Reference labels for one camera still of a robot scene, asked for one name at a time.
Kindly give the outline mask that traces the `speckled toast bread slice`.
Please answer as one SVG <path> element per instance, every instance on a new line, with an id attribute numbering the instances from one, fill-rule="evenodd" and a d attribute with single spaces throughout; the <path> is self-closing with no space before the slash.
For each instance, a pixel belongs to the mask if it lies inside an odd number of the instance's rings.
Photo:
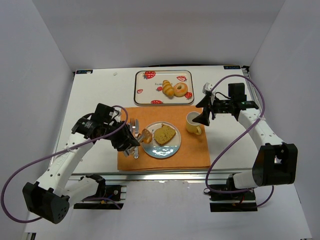
<path id="1" fill-rule="evenodd" d="M 167 124 L 161 124 L 161 127 L 154 131 L 154 140 L 159 145 L 164 145 L 170 142 L 173 137 L 176 135 L 176 131 L 174 128 Z"/>

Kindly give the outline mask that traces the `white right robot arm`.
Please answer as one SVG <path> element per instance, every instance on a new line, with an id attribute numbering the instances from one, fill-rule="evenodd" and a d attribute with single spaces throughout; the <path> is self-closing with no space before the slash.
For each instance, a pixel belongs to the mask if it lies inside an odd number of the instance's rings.
<path id="1" fill-rule="evenodd" d="M 263 186 L 288 185 L 295 181 L 298 149 L 293 143 L 285 143 L 261 116 L 258 105 L 247 100 L 243 83 L 228 85 L 228 98 L 216 97 L 214 86 L 206 83 L 204 98 L 196 105 L 202 113 L 192 121 L 210 125 L 217 114 L 230 114 L 246 129 L 258 154 L 251 170 L 236 173 L 226 182 L 224 193 L 242 193 Z"/>

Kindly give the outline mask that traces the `orange oval bun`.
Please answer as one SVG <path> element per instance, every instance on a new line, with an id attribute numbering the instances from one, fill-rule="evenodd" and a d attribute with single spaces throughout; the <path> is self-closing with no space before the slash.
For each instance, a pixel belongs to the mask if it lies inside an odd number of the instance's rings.
<path id="1" fill-rule="evenodd" d="M 144 128 L 144 129 L 142 130 L 141 134 L 143 135 L 143 142 L 144 142 L 145 144 L 149 144 L 149 143 L 152 142 L 152 140 L 153 140 L 153 135 L 152 135 L 152 133 L 151 133 L 148 129 Z"/>

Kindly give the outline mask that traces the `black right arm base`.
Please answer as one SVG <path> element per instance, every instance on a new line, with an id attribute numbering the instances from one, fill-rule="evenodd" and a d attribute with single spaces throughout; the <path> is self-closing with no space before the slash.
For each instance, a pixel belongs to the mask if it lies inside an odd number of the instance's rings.
<path id="1" fill-rule="evenodd" d="M 248 185 L 239 180 L 238 173 L 232 173 L 224 181 L 211 183 L 211 174 L 205 176 L 206 188 L 203 193 L 209 196 L 210 211 L 213 213 L 256 212 L 255 189 L 257 185 L 252 178 Z"/>

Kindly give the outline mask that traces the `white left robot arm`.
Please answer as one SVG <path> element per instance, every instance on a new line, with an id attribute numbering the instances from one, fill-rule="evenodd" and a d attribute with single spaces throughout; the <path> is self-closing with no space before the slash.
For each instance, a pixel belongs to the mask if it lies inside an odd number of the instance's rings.
<path id="1" fill-rule="evenodd" d="M 86 199 L 105 200 L 106 181 L 97 174 L 87 174 L 67 186 L 70 176 L 98 140 L 109 140 L 114 149 L 127 157 L 140 146 L 143 136 L 133 133 L 126 120 L 116 117 L 117 106 L 99 103 L 93 113 L 81 117 L 72 127 L 64 149 L 35 183 L 22 189 L 28 210 L 58 224 L 69 208 Z"/>

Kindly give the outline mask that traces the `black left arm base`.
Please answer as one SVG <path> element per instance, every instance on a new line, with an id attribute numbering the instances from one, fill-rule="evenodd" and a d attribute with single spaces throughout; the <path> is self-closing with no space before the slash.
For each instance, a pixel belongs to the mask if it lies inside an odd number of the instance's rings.
<path id="1" fill-rule="evenodd" d="M 127 195 L 127 186 L 107 184 L 104 196 L 98 200 L 89 200 L 76 203 L 75 210 L 121 210 Z"/>

